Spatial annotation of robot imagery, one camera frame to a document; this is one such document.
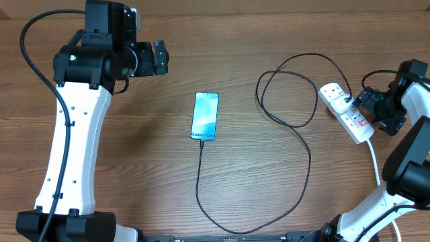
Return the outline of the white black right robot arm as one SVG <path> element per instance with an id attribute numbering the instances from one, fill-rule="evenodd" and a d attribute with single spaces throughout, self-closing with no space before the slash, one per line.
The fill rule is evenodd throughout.
<path id="1" fill-rule="evenodd" d="M 405 120 L 411 129 L 388 156 L 380 184 L 353 210 L 337 215 L 304 241 L 376 241 L 377 234 L 398 217 L 429 209 L 429 79 L 428 65 L 407 60 L 395 71 L 388 90 L 364 87 L 352 98 L 338 83 L 318 95 L 355 143 L 368 143 L 373 124 L 395 135 Z"/>

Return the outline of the blue Galaxy smartphone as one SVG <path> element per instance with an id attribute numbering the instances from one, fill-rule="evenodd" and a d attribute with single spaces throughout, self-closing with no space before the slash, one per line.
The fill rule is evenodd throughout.
<path id="1" fill-rule="evenodd" d="M 218 93 L 196 93 L 191 123 L 190 137 L 192 139 L 215 140 L 218 104 Z"/>

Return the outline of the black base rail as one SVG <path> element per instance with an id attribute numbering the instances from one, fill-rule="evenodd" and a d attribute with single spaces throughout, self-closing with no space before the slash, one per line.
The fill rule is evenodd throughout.
<path id="1" fill-rule="evenodd" d="M 144 242 L 301 242 L 318 241 L 320 231 L 289 232 L 285 235 L 233 235 L 233 236 L 201 236 L 201 237 L 174 237 L 174 236 L 144 236 L 139 241 Z"/>

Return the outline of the white power strip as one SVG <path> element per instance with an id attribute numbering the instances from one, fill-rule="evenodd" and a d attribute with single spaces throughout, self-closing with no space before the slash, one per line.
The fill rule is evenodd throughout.
<path id="1" fill-rule="evenodd" d="M 338 83 L 328 83 L 322 86 L 318 91 L 318 96 L 323 100 L 329 110 L 329 102 L 342 94 L 349 95 L 342 90 Z M 370 123 L 353 105 L 351 105 L 350 108 L 343 114 L 332 114 L 336 117 L 336 119 L 356 144 L 367 142 L 374 134 L 374 129 Z"/>

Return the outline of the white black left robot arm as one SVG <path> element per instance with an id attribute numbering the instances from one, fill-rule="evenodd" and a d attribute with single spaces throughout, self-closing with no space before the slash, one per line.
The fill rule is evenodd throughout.
<path id="1" fill-rule="evenodd" d="M 85 26 L 54 56 L 47 86 L 56 96 L 56 124 L 44 183 L 34 208 L 17 214 L 16 231 L 30 241 L 143 241 L 95 208 L 94 177 L 101 128 L 117 81 L 164 75 L 162 40 L 138 42 L 140 15 L 112 1 L 88 1 Z"/>

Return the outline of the white charger adapter plug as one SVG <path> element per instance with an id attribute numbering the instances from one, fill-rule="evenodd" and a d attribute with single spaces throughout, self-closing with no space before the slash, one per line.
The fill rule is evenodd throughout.
<path id="1" fill-rule="evenodd" d="M 350 108 L 352 102 L 350 95 L 342 94 L 329 102 L 329 108 L 334 114 L 343 114 Z"/>

